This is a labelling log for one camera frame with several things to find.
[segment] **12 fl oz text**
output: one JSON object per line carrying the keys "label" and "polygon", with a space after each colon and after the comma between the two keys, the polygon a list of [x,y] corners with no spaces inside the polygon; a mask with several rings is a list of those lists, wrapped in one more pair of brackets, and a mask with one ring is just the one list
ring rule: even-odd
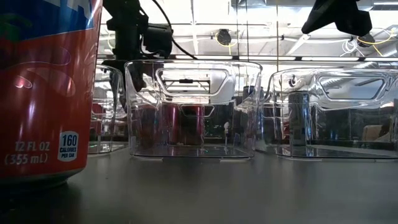
{"label": "12 fl oz text", "polygon": [[16,152],[49,151],[50,142],[18,141],[15,142]]}

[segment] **black cable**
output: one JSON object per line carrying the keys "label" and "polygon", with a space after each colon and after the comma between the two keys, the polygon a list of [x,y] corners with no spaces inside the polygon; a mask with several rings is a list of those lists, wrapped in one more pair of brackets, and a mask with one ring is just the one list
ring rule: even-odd
{"label": "black cable", "polygon": [[[163,16],[165,17],[168,25],[170,26],[170,29],[172,28],[172,23],[170,22],[169,18],[167,17],[166,13],[164,12],[164,10],[162,9],[162,6],[160,6],[160,4],[156,1],[156,0],[152,0],[155,5],[159,8],[159,10],[162,12]],[[195,56],[193,56],[192,54],[188,53],[186,50],[184,50],[178,43],[176,43],[176,41],[174,40],[174,38],[172,37],[172,42],[173,44],[180,49],[184,54],[188,55],[189,57],[193,58],[193,59],[197,59]]]}

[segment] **ceiling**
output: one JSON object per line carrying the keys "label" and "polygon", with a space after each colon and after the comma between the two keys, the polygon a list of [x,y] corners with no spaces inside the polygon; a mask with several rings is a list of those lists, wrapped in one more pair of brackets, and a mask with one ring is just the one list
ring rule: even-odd
{"label": "ceiling", "polygon": [[[301,27],[315,0],[278,0],[278,7],[275,6],[275,0],[239,0],[238,5],[235,0],[158,2],[172,23],[174,39],[195,55],[229,55],[229,47],[221,46],[213,38],[219,29],[228,29],[232,37],[231,45],[238,41],[239,36],[239,42],[231,47],[231,55],[381,57],[374,47],[363,48],[348,44],[351,36],[338,31],[334,24],[312,32],[310,36],[303,35]],[[382,1],[358,2],[360,9],[370,12],[373,22],[371,35],[376,42],[390,38],[389,41],[377,45],[380,52],[397,45],[394,29],[398,28],[398,17],[397,7],[394,5],[398,5],[398,1],[389,2],[392,3],[388,6]],[[152,1],[142,0],[141,6],[149,16],[150,23],[165,24],[165,18]],[[105,25],[110,18],[109,13],[103,10],[98,52],[100,55],[112,54],[114,32],[108,31]],[[174,47],[172,54],[183,53]]]}

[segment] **calorie label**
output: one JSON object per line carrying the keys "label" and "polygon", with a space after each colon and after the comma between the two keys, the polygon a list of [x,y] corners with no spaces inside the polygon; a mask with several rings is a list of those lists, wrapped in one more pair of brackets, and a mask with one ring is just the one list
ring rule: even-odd
{"label": "calorie label", "polygon": [[58,160],[62,162],[74,161],[77,158],[79,134],[74,131],[60,133]]}

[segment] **red soda can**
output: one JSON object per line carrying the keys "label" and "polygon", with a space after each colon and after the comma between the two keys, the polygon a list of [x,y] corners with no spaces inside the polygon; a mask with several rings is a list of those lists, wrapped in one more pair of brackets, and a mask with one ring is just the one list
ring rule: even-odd
{"label": "red soda can", "polygon": [[175,103],[164,103],[163,112],[163,132],[168,134],[167,142],[176,145],[180,142],[180,108]]}
{"label": "red soda can", "polygon": [[205,106],[182,105],[180,141],[184,145],[201,146],[205,143]]}
{"label": "red soda can", "polygon": [[102,0],[3,2],[0,185],[66,180],[86,166]]}

